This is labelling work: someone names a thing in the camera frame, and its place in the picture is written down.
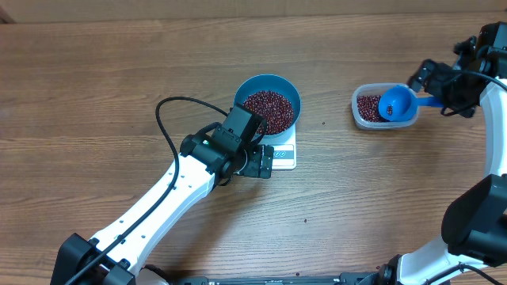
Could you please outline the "blue plastic scoop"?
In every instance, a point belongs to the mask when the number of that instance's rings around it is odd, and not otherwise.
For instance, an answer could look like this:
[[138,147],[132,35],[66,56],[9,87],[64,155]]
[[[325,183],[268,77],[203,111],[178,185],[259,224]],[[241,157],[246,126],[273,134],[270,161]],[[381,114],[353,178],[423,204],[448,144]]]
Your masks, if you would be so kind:
[[412,89],[397,85],[381,96],[378,111],[385,120],[404,122],[411,120],[420,107],[443,108],[444,105],[435,97],[418,97]]

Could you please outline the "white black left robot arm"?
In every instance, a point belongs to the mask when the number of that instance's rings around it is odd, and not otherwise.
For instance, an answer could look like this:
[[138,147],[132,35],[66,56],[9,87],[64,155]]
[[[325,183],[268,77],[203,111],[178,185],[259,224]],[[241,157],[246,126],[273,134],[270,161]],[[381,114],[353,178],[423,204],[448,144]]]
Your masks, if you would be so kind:
[[265,119],[237,104],[222,123],[185,137],[171,148],[172,165],[129,210],[91,239],[72,234],[60,246],[51,283],[163,283],[143,266],[190,207],[234,175],[270,178],[273,148],[257,134],[265,128]]

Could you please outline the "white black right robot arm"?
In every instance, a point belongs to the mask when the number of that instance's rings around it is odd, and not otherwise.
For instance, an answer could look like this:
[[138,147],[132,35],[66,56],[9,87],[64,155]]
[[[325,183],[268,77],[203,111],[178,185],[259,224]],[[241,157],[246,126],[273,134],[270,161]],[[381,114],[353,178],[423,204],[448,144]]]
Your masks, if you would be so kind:
[[497,280],[484,268],[506,262],[506,24],[484,25],[454,47],[449,66],[426,59],[406,85],[381,97],[379,114],[389,121],[412,117],[418,106],[442,116],[471,118],[481,108],[486,130],[483,178],[452,202],[440,235],[420,249],[393,257],[363,284],[448,284],[465,272]]

